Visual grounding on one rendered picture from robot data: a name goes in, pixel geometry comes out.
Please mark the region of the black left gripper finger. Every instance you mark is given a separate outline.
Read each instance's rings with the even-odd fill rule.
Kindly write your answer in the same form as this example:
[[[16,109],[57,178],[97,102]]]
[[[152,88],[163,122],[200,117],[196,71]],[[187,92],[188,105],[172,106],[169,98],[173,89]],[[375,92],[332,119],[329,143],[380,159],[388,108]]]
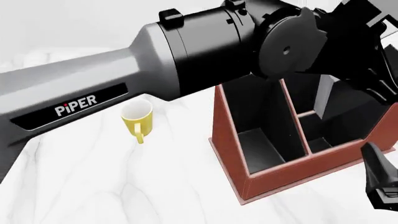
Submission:
[[[369,89],[373,97],[380,103],[397,103],[398,49],[392,44],[383,47],[380,42],[377,43],[368,71],[371,76]]]

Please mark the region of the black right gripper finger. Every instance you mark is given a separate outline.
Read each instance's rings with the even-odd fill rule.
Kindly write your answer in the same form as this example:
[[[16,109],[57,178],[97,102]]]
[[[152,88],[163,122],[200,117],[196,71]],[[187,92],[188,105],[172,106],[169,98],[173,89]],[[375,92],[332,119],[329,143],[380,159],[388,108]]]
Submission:
[[[366,170],[366,187],[398,187],[398,169],[373,142],[361,147],[361,153]]]

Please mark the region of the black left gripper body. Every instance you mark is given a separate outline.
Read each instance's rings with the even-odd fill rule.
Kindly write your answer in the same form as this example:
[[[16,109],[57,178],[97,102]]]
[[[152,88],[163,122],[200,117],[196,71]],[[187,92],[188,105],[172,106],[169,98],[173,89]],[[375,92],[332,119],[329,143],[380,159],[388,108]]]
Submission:
[[[398,0],[341,0],[334,20],[335,39],[382,40],[398,32]]]

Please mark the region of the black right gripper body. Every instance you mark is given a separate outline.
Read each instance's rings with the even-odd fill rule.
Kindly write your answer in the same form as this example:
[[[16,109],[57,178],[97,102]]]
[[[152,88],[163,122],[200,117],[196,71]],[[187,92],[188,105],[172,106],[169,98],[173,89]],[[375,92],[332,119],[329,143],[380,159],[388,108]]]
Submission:
[[[372,186],[366,184],[366,195],[376,210],[398,212],[398,182]]]

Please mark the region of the dark grey book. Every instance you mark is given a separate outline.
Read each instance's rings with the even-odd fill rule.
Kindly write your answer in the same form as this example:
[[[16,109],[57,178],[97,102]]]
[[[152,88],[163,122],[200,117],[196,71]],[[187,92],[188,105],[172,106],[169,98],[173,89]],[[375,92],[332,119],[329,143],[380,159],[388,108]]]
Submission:
[[[320,119],[326,121],[367,103],[375,103],[381,108],[389,107],[334,76],[321,75],[313,110]]]

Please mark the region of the red-brown desk caddy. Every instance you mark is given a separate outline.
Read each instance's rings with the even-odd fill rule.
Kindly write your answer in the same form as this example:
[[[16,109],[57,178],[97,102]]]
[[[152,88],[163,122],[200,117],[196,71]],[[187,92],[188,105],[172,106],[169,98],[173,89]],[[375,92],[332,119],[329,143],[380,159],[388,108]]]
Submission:
[[[324,121],[313,110],[319,81],[248,75],[215,88],[210,143],[241,204],[358,164],[367,142],[393,151],[398,103],[367,103]]]

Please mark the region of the yellow mug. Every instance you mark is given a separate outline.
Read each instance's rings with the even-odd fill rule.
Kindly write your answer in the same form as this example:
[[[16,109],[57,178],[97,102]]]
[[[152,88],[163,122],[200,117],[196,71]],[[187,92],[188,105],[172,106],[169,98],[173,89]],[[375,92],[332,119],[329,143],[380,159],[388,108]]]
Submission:
[[[152,131],[153,106],[148,100],[133,100],[121,112],[121,118],[139,144]]]

